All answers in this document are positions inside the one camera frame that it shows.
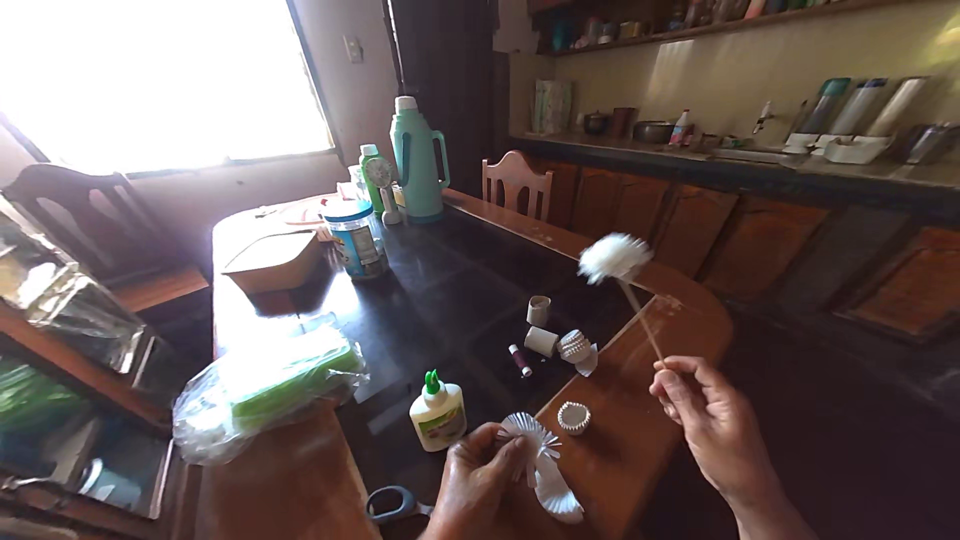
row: green bottle cap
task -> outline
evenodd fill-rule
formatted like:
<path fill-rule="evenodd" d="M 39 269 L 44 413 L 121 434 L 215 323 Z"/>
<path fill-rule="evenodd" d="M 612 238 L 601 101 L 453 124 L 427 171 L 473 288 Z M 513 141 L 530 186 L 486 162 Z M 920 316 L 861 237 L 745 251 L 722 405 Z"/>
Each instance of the green bottle cap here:
<path fill-rule="evenodd" d="M 440 378 L 437 377 L 437 370 L 428 371 L 423 376 L 423 383 L 426 385 L 426 393 L 433 395 L 440 391 Z"/>

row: light switch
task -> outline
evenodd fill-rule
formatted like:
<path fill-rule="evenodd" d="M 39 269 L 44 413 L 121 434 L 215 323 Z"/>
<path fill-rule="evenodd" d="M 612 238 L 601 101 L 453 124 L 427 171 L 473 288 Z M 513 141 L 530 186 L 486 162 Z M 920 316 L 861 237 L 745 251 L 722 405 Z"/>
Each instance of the light switch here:
<path fill-rule="evenodd" d="M 360 39 L 357 36 L 344 36 L 344 44 L 347 46 L 347 58 L 350 63 L 363 63 L 363 47 L 360 46 Z"/>

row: wooden stick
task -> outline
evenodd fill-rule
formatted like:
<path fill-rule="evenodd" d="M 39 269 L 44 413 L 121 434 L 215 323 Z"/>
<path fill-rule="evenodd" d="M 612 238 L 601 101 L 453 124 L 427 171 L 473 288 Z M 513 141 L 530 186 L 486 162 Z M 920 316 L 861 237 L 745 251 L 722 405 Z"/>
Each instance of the wooden stick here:
<path fill-rule="evenodd" d="M 657 340 L 654 339 L 654 334 L 650 331 L 650 327 L 647 326 L 647 319 L 643 316 L 642 306 L 640 305 L 640 301 L 636 299 L 633 289 L 630 288 L 629 283 L 623 280 L 617 280 L 616 282 L 620 283 L 620 288 L 622 288 L 623 293 L 627 295 L 627 302 L 630 302 L 630 306 L 634 308 L 634 311 L 640 314 L 640 324 L 643 325 L 643 329 L 647 332 L 647 337 L 650 338 L 650 345 L 653 346 L 654 352 L 657 353 L 657 358 L 663 362 L 663 353 L 660 351 L 660 346 L 657 345 Z"/>

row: right hand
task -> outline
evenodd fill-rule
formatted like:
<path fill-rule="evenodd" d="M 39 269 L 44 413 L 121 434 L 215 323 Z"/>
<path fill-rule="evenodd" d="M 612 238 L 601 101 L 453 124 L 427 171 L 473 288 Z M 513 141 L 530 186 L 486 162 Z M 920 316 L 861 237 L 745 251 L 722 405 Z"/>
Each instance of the right hand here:
<path fill-rule="evenodd" d="M 756 503 L 778 493 L 780 484 L 747 399 L 703 358 L 670 356 L 654 367 L 650 394 L 684 427 L 686 443 L 713 487 L 728 502 Z"/>

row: window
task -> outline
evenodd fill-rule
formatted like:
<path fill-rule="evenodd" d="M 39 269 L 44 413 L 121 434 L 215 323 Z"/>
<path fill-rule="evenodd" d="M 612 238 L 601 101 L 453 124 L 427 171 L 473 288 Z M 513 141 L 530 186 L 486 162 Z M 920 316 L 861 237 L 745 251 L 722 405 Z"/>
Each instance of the window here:
<path fill-rule="evenodd" d="M 0 3 L 0 110 L 90 174 L 332 148 L 284 0 Z"/>

